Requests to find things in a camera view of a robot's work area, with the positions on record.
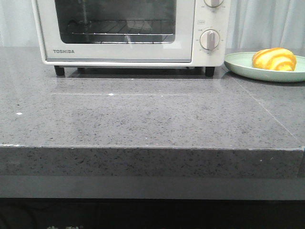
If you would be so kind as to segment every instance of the oven rack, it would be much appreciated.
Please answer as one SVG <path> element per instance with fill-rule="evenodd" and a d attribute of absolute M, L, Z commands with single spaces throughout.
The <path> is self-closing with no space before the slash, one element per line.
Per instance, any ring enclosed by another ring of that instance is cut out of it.
<path fill-rule="evenodd" d="M 168 20 L 69 21 L 67 33 L 77 35 L 174 35 L 174 22 Z"/>

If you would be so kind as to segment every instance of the bread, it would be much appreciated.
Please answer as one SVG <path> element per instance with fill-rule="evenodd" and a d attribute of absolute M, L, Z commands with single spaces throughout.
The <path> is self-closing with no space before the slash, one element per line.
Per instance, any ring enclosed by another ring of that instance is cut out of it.
<path fill-rule="evenodd" d="M 296 57 L 291 51 L 284 48 L 264 49 L 254 54 L 252 65 L 254 68 L 294 71 Z"/>

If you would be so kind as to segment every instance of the gray countertop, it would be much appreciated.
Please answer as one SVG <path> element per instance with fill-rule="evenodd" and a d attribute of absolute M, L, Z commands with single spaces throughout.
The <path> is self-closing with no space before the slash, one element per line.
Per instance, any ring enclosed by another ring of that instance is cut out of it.
<path fill-rule="evenodd" d="M 0 53 L 2 177 L 305 177 L 305 83 L 224 66 L 56 78 L 38 48 Z"/>

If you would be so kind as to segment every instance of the oven foot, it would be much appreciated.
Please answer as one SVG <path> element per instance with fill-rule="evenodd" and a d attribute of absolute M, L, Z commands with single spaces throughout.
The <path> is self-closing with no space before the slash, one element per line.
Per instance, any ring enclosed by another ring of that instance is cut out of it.
<path fill-rule="evenodd" d="M 57 66 L 57 65 L 55 65 L 54 68 L 55 68 L 55 72 L 56 72 L 57 76 L 64 76 L 65 75 L 65 69 L 64 68 L 62 68 L 60 66 Z"/>
<path fill-rule="evenodd" d="M 83 74 L 85 72 L 85 68 L 77 68 L 78 73 Z"/>
<path fill-rule="evenodd" d="M 215 72 L 215 67 L 205 67 L 205 76 L 212 77 Z"/>

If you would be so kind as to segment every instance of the oven control panel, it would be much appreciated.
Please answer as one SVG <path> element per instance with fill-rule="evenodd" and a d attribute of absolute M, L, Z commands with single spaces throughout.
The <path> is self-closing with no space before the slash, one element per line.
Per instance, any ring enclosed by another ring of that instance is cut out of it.
<path fill-rule="evenodd" d="M 231 0 L 196 0 L 192 62 L 220 66 L 224 62 Z"/>

